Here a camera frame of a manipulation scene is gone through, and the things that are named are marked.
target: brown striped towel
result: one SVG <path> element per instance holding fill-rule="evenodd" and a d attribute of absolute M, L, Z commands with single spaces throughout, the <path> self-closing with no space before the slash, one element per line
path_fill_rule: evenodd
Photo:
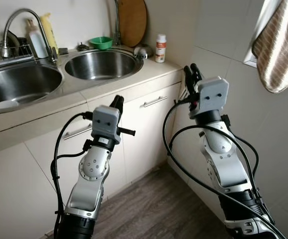
<path fill-rule="evenodd" d="M 265 88 L 279 93 L 288 87 L 288 0 L 282 0 L 254 41 L 252 52 Z"/>

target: stainless steel sink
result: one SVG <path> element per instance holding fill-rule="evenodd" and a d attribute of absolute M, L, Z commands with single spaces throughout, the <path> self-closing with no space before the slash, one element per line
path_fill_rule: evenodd
<path fill-rule="evenodd" d="M 60 72 L 48 66 L 21 64 L 0 69 L 0 113 L 44 98 L 61 82 Z"/>
<path fill-rule="evenodd" d="M 128 77 L 135 74 L 143 66 L 143 60 L 134 58 L 126 52 L 109 50 L 93 51 L 69 60 L 65 71 L 83 80 L 110 80 Z"/>

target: cabinet door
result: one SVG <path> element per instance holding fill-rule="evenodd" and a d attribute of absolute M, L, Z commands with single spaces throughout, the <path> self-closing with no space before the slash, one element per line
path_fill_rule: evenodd
<path fill-rule="evenodd" d="M 82 151 L 86 139 L 91 137 L 91 130 L 85 131 L 92 127 L 92 122 L 88 120 L 79 120 L 70 124 L 64 132 L 59 145 L 58 155 L 74 154 Z M 53 184 L 50 164 L 53 160 L 54 147 L 56 139 L 61 129 L 49 132 L 42 136 L 25 142 L 33 157 L 37 160 L 43 172 Z M 75 135 L 65 139 L 66 134 Z M 76 184 L 79 176 L 78 165 L 82 156 L 75 158 L 60 158 L 58 160 L 58 175 L 60 176 L 59 184 L 63 202 L 66 204 L 73 186 Z M 110 174 L 104 182 L 104 196 L 109 196 L 126 184 L 125 166 L 123 157 L 123 144 L 116 145 L 110 160 Z"/>
<path fill-rule="evenodd" d="M 178 83 L 124 104 L 122 125 L 136 130 L 135 137 L 124 134 L 127 183 L 166 160 L 162 125 L 173 100 L 178 97 L 179 87 Z M 171 119 L 168 134 L 171 134 L 172 123 Z"/>
<path fill-rule="evenodd" d="M 38 239 L 52 230 L 56 195 L 24 143 L 0 151 L 0 239 Z"/>

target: wooden floor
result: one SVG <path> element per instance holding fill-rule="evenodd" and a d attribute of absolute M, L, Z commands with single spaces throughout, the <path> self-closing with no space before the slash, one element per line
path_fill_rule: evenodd
<path fill-rule="evenodd" d="M 223 224 L 168 166 L 102 204 L 92 239 L 230 239 Z"/>

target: window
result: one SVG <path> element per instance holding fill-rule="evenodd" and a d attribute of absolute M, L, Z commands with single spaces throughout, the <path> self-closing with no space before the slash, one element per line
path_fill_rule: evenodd
<path fill-rule="evenodd" d="M 247 64 L 252 67 L 257 67 L 257 59 L 252 54 L 252 43 L 258 37 L 260 32 L 264 29 L 267 22 L 274 14 L 276 8 L 279 6 L 280 2 L 281 0 L 265 0 L 255 27 L 254 35 L 251 39 L 250 46 L 244 60 L 244 64 Z"/>

